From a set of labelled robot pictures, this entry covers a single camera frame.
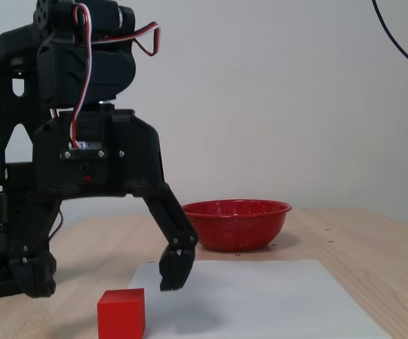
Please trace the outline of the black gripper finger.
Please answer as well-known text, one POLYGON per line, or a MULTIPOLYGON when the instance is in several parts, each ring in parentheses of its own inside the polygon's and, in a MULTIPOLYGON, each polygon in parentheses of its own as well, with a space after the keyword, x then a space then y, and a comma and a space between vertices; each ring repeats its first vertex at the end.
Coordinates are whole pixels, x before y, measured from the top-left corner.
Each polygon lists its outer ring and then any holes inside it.
POLYGON ((59 214, 59 199, 33 200, 15 208, 8 225, 8 264, 20 291, 29 297, 50 297, 56 283, 56 259, 49 233, 59 214))

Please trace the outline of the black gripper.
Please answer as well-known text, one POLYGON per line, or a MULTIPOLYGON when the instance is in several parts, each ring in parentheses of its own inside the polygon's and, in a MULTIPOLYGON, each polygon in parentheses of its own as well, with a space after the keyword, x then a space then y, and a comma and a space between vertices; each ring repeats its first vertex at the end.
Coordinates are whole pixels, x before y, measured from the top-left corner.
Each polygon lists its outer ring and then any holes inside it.
POLYGON ((69 147, 70 111, 38 128, 33 139, 34 187, 39 195, 62 199, 96 196, 144 197, 168 242, 159 261, 161 291, 181 289, 193 267, 198 234, 164 182, 156 130, 132 109, 81 112, 79 141, 69 147))

